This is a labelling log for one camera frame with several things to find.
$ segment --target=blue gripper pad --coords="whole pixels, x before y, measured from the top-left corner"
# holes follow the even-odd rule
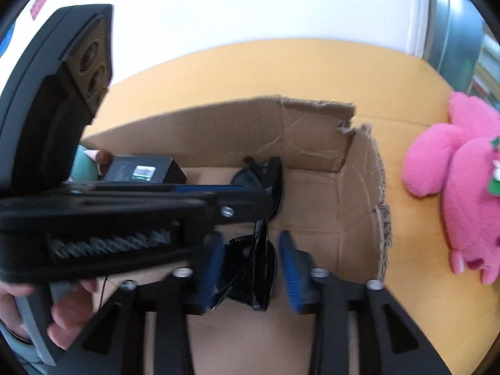
[[[279,236],[279,257],[287,284],[288,303],[296,314],[309,314],[321,301],[321,293],[311,279],[314,260],[297,250],[288,231]]]
[[[224,241],[221,233],[212,234],[212,241],[208,246],[211,248],[209,250],[210,256],[200,278],[198,292],[193,300],[203,309],[213,304],[213,290],[221,276],[224,261]]]

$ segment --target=label sticker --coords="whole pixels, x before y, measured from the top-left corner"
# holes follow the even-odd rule
[[[112,238],[90,237],[74,242],[64,242],[58,238],[50,243],[54,257],[60,259],[98,257],[99,255],[125,253],[137,249],[149,249],[170,245],[171,235],[164,229],[151,231],[149,234],[136,232],[134,235]]]
[[[156,168],[154,166],[137,165],[136,170],[132,173],[132,179],[150,181],[155,170]]]
[[[29,10],[29,12],[32,15],[33,21],[37,18],[38,13],[42,9],[43,5],[46,3],[47,0],[35,0],[33,3],[33,7]]]

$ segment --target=human hand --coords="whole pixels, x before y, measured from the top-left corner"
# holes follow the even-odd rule
[[[75,283],[74,292],[65,295],[52,306],[54,323],[48,326],[47,334],[59,347],[68,349],[92,316],[92,293],[97,291],[95,279]],[[19,337],[29,340],[23,326],[14,297],[29,296],[34,292],[29,284],[0,282],[0,320]]]

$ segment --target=pink plush toy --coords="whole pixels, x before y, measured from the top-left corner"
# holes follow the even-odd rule
[[[462,273],[467,264],[491,284],[500,270],[500,193],[491,193],[500,185],[494,167],[500,167],[500,146],[493,143],[500,114],[463,93],[452,93],[448,111],[450,124],[433,125],[412,144],[402,180],[418,197],[442,191],[453,272]]]

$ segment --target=sunglasses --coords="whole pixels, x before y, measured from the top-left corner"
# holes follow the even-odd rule
[[[224,246],[221,279],[213,297],[212,309],[229,297],[255,310],[265,311],[276,283],[278,255],[269,241],[269,221],[278,215],[283,206],[283,162],[279,157],[271,158],[262,166],[250,157],[244,162],[247,167],[233,177],[231,184],[269,191],[273,208],[267,219],[256,221],[253,234],[233,238]]]

